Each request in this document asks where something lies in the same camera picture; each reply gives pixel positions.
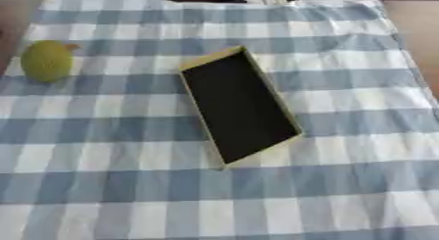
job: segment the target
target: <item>blue and white checkered cloth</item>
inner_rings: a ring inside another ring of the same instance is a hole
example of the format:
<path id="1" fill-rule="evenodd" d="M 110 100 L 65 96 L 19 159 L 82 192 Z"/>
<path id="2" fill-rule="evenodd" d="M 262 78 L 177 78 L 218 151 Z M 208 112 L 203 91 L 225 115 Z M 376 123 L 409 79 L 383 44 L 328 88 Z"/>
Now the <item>blue and white checkered cloth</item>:
<path id="1" fill-rule="evenodd" d="M 41 39 L 71 77 L 25 78 Z M 219 171 L 176 68 L 235 45 L 305 136 Z M 45 0 L 0 80 L 1 239 L 436 240 L 438 118 L 376 1 Z"/>

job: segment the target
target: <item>checkered tablecloth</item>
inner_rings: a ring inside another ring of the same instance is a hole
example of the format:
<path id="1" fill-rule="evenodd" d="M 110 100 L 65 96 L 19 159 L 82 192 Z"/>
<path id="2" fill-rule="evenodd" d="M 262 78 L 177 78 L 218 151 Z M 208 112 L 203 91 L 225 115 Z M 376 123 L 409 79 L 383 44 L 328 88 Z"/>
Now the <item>checkered tablecloth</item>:
<path id="1" fill-rule="evenodd" d="M 26 79 L 30 42 L 73 75 Z M 245 45 L 303 138 L 217 170 L 176 74 Z M 0 238 L 433 240 L 438 106 L 376 1 L 45 0 L 0 79 Z"/>

